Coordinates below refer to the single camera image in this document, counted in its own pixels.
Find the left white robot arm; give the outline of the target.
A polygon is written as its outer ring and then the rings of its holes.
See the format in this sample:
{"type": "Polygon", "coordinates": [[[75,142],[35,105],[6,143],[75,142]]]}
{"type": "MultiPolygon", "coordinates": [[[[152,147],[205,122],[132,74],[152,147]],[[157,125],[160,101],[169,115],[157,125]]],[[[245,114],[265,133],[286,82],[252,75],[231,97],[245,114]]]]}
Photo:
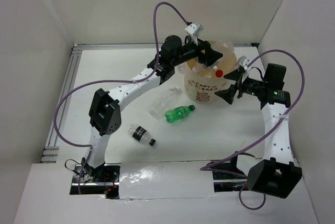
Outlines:
{"type": "Polygon", "coordinates": [[[92,182],[103,177],[105,152],[110,136],[121,126],[121,112],[145,92],[159,87],[175,73],[175,67],[191,59],[206,67],[212,66],[223,54],[214,50],[208,41],[191,41],[190,36],[168,36],[158,55],[133,81],[105,91],[98,89],[89,110],[91,136],[90,148],[82,158],[85,176],[92,182]]]}

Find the red label water bottle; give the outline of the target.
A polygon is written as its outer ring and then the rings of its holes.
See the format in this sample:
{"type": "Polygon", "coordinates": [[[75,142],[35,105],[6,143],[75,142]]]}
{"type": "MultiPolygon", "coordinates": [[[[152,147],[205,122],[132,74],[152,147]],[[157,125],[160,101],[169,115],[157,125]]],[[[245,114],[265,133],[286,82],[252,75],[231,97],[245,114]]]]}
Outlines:
{"type": "Polygon", "coordinates": [[[192,68],[192,71],[199,75],[200,77],[206,79],[220,79],[223,77],[224,72],[221,69],[196,69],[192,68]]]}

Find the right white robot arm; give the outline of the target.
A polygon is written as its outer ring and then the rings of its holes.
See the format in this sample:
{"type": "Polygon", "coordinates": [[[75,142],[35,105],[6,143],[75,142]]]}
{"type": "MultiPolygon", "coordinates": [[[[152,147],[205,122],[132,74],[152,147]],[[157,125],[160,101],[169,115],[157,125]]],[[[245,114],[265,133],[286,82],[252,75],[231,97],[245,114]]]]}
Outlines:
{"type": "Polygon", "coordinates": [[[294,163],[289,140],[288,113],[291,105],[289,92],[283,90],[286,67],[268,64],[262,80],[249,78],[248,72],[239,67],[224,77],[235,83],[216,95],[232,104],[233,98],[243,94],[255,96],[265,124],[263,158],[257,160],[240,154],[228,166],[229,174],[247,177],[249,190],[278,198],[287,198],[302,178],[302,169],[294,163]]]}

